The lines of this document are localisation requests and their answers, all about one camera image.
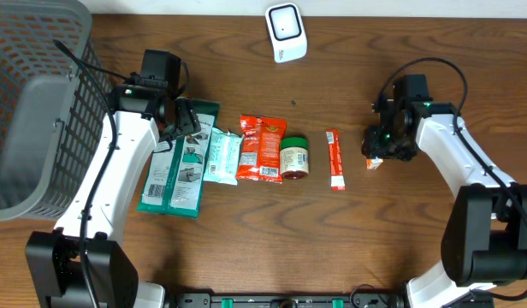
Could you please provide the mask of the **green 3M gloves package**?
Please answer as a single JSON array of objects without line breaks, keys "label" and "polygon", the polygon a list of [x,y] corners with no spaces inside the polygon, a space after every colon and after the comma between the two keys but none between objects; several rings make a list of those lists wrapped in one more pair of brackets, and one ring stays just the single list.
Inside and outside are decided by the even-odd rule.
[{"label": "green 3M gloves package", "polygon": [[197,99],[192,105],[201,130],[157,145],[151,157],[138,211],[198,217],[204,169],[220,104]]}]

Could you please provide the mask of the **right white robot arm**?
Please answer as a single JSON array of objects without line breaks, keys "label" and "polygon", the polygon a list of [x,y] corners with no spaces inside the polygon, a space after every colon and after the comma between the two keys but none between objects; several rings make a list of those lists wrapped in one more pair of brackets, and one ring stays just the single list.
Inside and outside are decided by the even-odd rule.
[{"label": "right white robot arm", "polygon": [[441,240],[441,259],[406,283],[391,305],[491,307],[527,298],[527,185],[483,152],[450,103],[384,100],[379,122],[364,133],[363,155],[409,161],[425,153],[455,202]]}]

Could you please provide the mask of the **pale green wipes pack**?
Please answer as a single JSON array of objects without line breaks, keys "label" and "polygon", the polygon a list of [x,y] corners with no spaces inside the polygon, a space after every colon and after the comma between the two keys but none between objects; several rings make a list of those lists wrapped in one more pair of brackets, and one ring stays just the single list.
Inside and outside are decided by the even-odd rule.
[{"label": "pale green wipes pack", "polygon": [[244,135],[212,128],[204,181],[237,186],[236,174]]}]

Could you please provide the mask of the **small orange packet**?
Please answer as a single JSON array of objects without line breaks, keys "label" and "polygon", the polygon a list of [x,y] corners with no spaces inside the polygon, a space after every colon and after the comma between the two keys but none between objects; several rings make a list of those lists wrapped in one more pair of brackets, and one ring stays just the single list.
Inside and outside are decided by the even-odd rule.
[{"label": "small orange packet", "polygon": [[367,169],[377,169],[383,163],[383,159],[379,157],[367,158],[365,161]]}]

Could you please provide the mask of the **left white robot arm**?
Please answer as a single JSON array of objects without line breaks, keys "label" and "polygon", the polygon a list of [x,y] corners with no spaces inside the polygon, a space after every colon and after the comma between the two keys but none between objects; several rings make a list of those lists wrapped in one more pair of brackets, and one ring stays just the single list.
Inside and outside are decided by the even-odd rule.
[{"label": "left white robot arm", "polygon": [[119,85],[89,169],[52,232],[33,232],[26,257],[42,307],[165,307],[166,288],[141,281],[122,250],[142,168],[160,142],[200,130],[194,102],[164,89]]}]

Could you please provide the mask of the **red stick packet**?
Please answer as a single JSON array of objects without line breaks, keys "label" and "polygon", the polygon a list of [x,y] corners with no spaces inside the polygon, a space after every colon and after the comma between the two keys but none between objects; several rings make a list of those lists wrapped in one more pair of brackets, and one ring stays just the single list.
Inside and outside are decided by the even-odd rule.
[{"label": "red stick packet", "polygon": [[343,175],[339,131],[329,129],[326,131],[326,137],[329,146],[330,186],[333,191],[344,191],[346,186]]}]

